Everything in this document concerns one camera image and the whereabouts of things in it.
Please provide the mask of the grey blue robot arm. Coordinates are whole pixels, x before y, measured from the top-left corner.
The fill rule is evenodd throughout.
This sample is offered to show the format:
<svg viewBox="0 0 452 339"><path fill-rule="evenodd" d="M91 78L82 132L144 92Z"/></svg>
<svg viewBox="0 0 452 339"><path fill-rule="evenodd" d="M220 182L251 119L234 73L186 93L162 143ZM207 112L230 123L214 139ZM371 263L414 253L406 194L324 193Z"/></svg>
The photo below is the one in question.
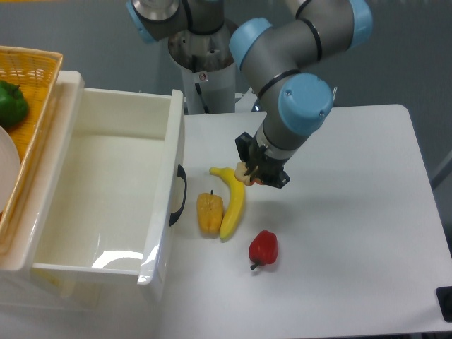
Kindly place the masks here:
<svg viewBox="0 0 452 339"><path fill-rule="evenodd" d="M307 66L366 42L373 29L365 1L288 1L293 21L274 28L265 18L226 19L222 1L127 1L146 42L166 40L179 67L190 114L232 112L241 72L266 118L235 143L244 184L281 188L285 163L323 124L334 94Z"/></svg>

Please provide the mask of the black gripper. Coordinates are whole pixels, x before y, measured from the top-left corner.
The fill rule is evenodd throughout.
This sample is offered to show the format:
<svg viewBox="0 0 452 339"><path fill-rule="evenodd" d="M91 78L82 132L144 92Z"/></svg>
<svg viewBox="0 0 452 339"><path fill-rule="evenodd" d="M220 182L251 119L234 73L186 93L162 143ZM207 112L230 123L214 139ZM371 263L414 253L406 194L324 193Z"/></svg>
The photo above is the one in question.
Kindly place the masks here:
<svg viewBox="0 0 452 339"><path fill-rule="evenodd" d="M259 146L256 141L252 141L253 138L247 132L235 139L239 159L251 170L258 167L256 175L263 185L283 188L290 181L290 177L284 171L288 159L277 159L268 155L267 147Z"/></svg>

